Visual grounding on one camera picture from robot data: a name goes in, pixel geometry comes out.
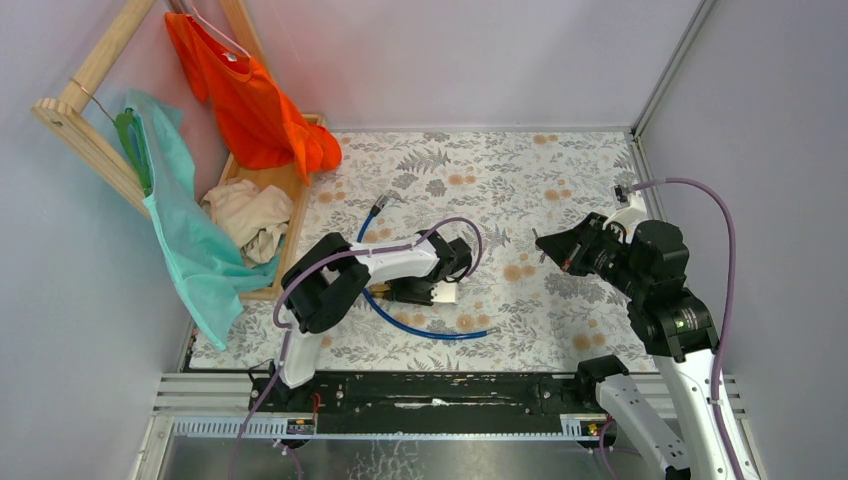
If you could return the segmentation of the silver key bunch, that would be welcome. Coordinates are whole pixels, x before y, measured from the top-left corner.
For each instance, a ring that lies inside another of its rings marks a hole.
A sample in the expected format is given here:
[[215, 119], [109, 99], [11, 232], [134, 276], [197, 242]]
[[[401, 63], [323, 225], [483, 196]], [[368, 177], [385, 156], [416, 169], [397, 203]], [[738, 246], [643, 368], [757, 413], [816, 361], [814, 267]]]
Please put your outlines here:
[[538, 262], [540, 264], [542, 264], [542, 263], [544, 263], [544, 260], [546, 258], [546, 254], [544, 253], [544, 251], [542, 250], [542, 248], [538, 244], [538, 239], [540, 238], [540, 236], [538, 234], [538, 231], [535, 228], [532, 228], [531, 232], [533, 233], [533, 236], [534, 236], [534, 242], [533, 242], [534, 248], [539, 253]]

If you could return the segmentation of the brass padlock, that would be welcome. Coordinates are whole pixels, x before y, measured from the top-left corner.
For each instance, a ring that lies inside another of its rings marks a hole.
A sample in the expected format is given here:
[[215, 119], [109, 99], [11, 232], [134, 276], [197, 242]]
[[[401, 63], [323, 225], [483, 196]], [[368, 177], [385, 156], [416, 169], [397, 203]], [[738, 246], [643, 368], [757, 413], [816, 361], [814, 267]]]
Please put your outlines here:
[[393, 298], [391, 286], [388, 284], [374, 285], [369, 288], [369, 293], [378, 299], [391, 300]]

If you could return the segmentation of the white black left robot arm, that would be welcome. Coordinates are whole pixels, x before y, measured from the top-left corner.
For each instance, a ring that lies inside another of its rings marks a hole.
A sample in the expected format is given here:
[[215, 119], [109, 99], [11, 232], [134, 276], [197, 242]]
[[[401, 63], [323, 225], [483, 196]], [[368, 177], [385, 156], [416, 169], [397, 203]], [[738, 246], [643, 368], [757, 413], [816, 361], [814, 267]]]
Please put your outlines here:
[[286, 332], [272, 398], [288, 411], [307, 404], [322, 338], [364, 290], [398, 279], [431, 286], [471, 274], [477, 265], [465, 240], [447, 240], [434, 229], [375, 244], [348, 242], [339, 233], [324, 236], [281, 280], [272, 319]]

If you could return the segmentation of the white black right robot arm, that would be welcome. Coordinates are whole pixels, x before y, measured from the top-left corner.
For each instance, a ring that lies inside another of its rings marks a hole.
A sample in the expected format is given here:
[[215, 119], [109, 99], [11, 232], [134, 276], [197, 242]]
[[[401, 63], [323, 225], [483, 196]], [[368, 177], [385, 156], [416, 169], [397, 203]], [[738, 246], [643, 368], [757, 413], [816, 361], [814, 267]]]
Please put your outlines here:
[[645, 220], [625, 240], [621, 224], [591, 213], [576, 227], [535, 241], [564, 273], [596, 275], [628, 300], [627, 316], [672, 400], [680, 435], [666, 424], [614, 355], [578, 365], [583, 410], [603, 409], [661, 479], [756, 479], [725, 379], [720, 340], [706, 305], [685, 285], [689, 251], [678, 227]]

